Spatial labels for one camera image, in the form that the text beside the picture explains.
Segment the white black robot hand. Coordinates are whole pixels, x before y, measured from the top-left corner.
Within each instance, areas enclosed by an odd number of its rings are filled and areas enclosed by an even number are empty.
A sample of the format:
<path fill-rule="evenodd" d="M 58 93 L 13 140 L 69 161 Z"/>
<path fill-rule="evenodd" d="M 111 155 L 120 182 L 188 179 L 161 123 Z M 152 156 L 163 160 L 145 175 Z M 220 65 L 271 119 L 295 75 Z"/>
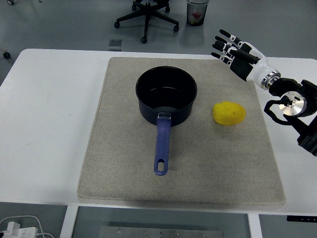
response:
<path fill-rule="evenodd" d="M 212 52 L 212 56 L 229 66 L 239 78 L 252 81 L 263 89 L 268 89 L 268 83 L 281 77 L 280 72 L 268 64 L 268 59 L 252 44 L 220 29 L 220 34 L 226 37 L 215 36 L 212 47 L 219 53 Z"/>

